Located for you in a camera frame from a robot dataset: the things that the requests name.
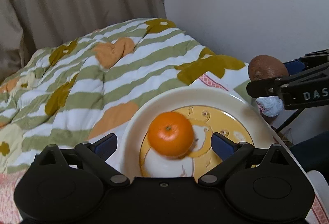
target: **brown round object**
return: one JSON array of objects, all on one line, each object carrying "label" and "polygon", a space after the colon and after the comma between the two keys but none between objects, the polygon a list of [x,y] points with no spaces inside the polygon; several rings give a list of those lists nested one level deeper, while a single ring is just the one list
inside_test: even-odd
[{"label": "brown round object", "polygon": [[254,57],[249,63],[248,74],[252,81],[289,75],[287,68],[280,60],[268,55]]}]

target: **gray wall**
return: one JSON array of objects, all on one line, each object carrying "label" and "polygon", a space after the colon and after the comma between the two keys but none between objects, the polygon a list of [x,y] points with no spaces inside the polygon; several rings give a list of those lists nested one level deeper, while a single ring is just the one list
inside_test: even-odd
[{"label": "gray wall", "polygon": [[[329,0],[164,0],[167,18],[216,53],[282,62],[329,48]],[[290,125],[293,142],[329,130],[328,107],[307,109]],[[283,112],[279,126],[292,112]]]}]

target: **bed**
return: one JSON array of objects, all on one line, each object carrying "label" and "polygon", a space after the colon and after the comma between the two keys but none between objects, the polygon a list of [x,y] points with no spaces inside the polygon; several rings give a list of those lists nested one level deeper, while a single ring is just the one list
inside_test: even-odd
[{"label": "bed", "polygon": [[[20,221],[15,185],[48,144],[72,148],[110,132],[120,144],[143,104],[207,71],[251,103],[246,65],[215,55],[160,18],[129,20],[38,50],[0,86],[0,222]],[[216,84],[205,77],[202,83]],[[108,163],[119,169],[116,153]]]}]

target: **crumpled white plastic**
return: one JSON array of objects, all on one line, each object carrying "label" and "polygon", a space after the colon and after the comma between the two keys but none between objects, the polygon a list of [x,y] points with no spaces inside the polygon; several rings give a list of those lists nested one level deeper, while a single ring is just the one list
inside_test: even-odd
[{"label": "crumpled white plastic", "polygon": [[265,116],[277,116],[283,110],[283,102],[278,96],[260,97],[256,99],[259,109]]}]

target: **orange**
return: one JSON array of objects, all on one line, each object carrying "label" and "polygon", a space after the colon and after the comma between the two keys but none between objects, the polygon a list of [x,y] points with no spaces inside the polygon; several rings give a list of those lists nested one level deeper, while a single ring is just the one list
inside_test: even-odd
[{"label": "orange", "polygon": [[147,131],[150,146],[159,154],[177,158],[187,153],[194,141],[188,119],[177,112],[159,114]]}]

